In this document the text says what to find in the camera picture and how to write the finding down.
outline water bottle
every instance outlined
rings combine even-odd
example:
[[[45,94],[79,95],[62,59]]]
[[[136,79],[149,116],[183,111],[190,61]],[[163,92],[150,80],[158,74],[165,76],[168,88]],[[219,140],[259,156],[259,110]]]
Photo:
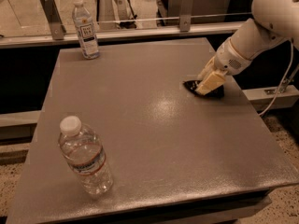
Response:
[[[97,199],[113,184],[99,135],[76,116],[60,123],[59,147],[83,188]]]
[[[83,6],[83,0],[73,0],[73,21],[77,30],[78,42],[86,59],[94,59],[100,55],[97,38],[93,27],[93,17]]]

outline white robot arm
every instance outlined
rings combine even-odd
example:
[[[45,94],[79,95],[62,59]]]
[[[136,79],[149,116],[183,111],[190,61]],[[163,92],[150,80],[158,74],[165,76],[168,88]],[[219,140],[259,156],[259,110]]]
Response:
[[[217,49],[198,75],[196,92],[206,95],[250,66],[263,51],[290,40],[299,49],[299,0],[253,0],[247,20]]]

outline speckled floor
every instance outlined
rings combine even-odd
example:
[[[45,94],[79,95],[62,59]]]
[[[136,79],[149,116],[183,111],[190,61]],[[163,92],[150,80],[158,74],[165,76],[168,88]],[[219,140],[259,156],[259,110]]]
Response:
[[[263,118],[278,144],[290,159],[290,162],[299,170],[299,142],[290,131],[283,118],[283,113],[275,111]],[[0,217],[7,215],[15,188],[21,176],[23,162],[8,163],[1,157],[25,157],[29,144],[0,146]],[[276,189],[270,193],[272,203],[253,217],[243,218],[241,224],[299,224],[299,186]]]

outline gray table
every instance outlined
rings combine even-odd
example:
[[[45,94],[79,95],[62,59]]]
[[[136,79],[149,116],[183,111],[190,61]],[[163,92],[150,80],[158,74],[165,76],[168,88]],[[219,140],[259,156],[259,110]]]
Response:
[[[214,54],[204,38],[100,51],[87,61],[79,49],[61,50],[7,223],[87,217],[193,223],[215,206],[231,209],[234,218],[234,203],[241,207],[242,200],[263,200],[268,190],[299,183],[232,77],[222,99],[195,97],[182,87]],[[114,176],[96,202],[57,146],[61,119],[74,114],[101,134]],[[213,218],[205,221],[228,217]]]

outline white bottle cap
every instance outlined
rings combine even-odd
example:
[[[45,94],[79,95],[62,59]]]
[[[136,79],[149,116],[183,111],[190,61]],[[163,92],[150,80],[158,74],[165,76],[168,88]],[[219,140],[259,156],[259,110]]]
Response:
[[[60,131],[66,136],[75,136],[81,130],[82,123],[77,116],[64,118],[60,123]]]
[[[82,5],[83,4],[83,0],[73,0],[73,4],[74,5]]]

